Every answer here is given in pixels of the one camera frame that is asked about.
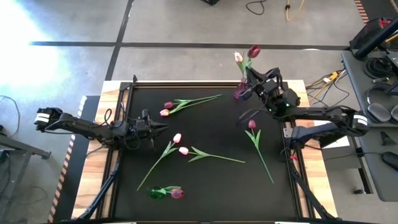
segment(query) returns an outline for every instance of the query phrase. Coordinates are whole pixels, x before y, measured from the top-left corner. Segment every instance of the tulip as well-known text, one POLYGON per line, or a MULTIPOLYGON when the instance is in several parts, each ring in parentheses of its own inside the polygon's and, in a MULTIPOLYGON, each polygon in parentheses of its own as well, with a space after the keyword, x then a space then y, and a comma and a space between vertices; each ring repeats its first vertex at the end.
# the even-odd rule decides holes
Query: tulip
POLYGON ((166 102, 166 103, 164 103, 164 108, 165 108, 165 109, 171 109, 171 108, 173 108, 173 103, 172 103, 172 102, 166 102))
POLYGON ((186 147, 180 147, 179 151, 184 155, 188 155, 189 152, 189 150, 186 147))
POLYGON ((171 195, 174 199, 180 199, 184 197, 184 191, 182 189, 173 189, 171 195))
POLYGON ((254 45, 253 47, 250 48, 248 52, 248 57, 249 58, 255 58, 257 55, 260 53, 260 48, 258 45, 254 45))
POLYGON ((168 109, 164 109, 164 110, 162 110, 161 112, 160 112, 160 115, 161 116, 168 116, 169 115, 169 110, 168 109))
POLYGON ((180 141, 181 141, 181 134, 178 133, 178 134, 176 134, 176 135, 174 136, 173 142, 174 142, 174 143, 179 143, 180 141))
POLYGON ((256 128, 256 122, 254 120, 249 121, 249 128, 250 129, 255 129, 256 128))
POLYGON ((243 62, 243 57, 239 52, 235 52, 234 55, 235 55, 236 62, 243 62))

